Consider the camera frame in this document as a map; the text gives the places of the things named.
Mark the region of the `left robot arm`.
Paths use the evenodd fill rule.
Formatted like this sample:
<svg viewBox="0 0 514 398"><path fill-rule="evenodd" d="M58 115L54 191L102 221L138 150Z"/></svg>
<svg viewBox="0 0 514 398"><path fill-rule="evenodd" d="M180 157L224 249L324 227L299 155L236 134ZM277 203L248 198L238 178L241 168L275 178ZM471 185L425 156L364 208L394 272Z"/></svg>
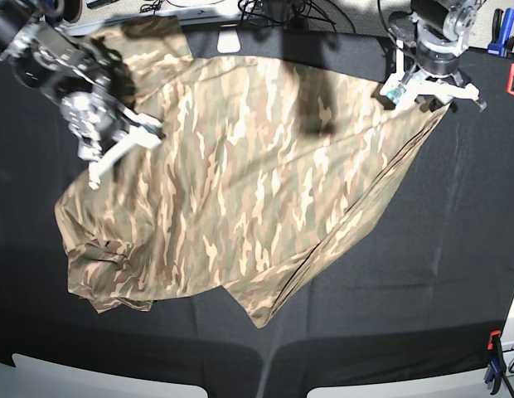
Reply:
<svg viewBox="0 0 514 398"><path fill-rule="evenodd" d="M413 72L461 86L465 79L459 58L469 48L482 5L482 1L411 1L408 12L394 11L385 17L378 2L377 11L389 38L402 43L399 48L412 60Z"/></svg>

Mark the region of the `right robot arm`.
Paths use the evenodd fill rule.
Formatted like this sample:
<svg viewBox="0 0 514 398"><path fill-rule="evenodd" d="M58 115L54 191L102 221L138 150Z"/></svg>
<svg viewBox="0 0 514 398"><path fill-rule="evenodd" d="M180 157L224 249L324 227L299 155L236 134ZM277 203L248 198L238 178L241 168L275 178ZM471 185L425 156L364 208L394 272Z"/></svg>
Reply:
<svg viewBox="0 0 514 398"><path fill-rule="evenodd" d="M0 61L23 85L59 107L79 140L79 157L98 162L124 131L124 105L116 91L125 69L103 46L48 23L64 6L62 1L54 7L45 1L0 1Z"/></svg>

